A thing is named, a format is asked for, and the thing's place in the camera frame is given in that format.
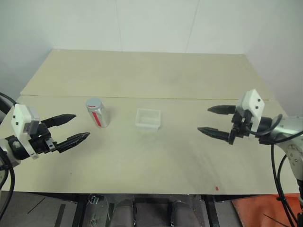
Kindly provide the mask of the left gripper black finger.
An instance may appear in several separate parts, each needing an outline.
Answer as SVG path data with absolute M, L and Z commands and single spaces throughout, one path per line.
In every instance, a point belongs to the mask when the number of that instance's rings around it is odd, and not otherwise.
M 75 114 L 61 114 L 58 116 L 54 116 L 52 118 L 42 120 L 41 123 L 45 124 L 47 128 L 51 128 L 54 126 L 60 126 L 66 124 L 67 122 L 71 121 L 75 117 L 76 117 Z
M 78 133 L 75 134 L 69 138 L 67 138 L 66 141 L 57 143 L 56 144 L 56 150 L 59 153 L 63 153 L 77 145 L 79 145 L 81 142 L 83 142 L 88 136 L 90 135 L 89 132 L 84 132 L 84 133 Z

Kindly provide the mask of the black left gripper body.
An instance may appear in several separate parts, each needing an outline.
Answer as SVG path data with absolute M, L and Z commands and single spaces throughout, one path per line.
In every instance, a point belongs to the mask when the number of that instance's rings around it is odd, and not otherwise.
M 36 133 L 30 134 L 29 143 L 37 154 L 46 154 L 57 150 L 56 142 L 44 123 L 39 124 Z

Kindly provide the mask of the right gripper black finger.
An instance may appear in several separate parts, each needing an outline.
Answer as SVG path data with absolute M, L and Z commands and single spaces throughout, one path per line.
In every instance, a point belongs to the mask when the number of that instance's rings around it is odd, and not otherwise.
M 207 109 L 209 112 L 215 113 L 215 114 L 223 114 L 223 115 L 229 115 L 234 114 L 236 111 L 235 105 L 217 105 L 212 106 Z
M 218 139 L 218 140 L 223 140 L 228 142 L 229 141 L 229 133 L 228 132 L 224 132 L 224 131 L 220 131 L 218 129 L 215 128 L 210 128 L 210 127 L 198 127 L 197 128 L 201 133 L 212 137 L 214 139 Z

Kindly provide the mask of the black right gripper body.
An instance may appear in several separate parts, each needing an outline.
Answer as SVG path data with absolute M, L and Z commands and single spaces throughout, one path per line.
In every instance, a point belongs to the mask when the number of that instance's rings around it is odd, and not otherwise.
M 249 110 L 244 110 L 240 113 L 237 109 L 232 117 L 232 129 L 229 133 L 228 143 L 233 145 L 236 137 L 243 138 L 244 136 L 249 136 L 249 133 L 246 130 L 248 126 L 251 126 L 252 113 Z

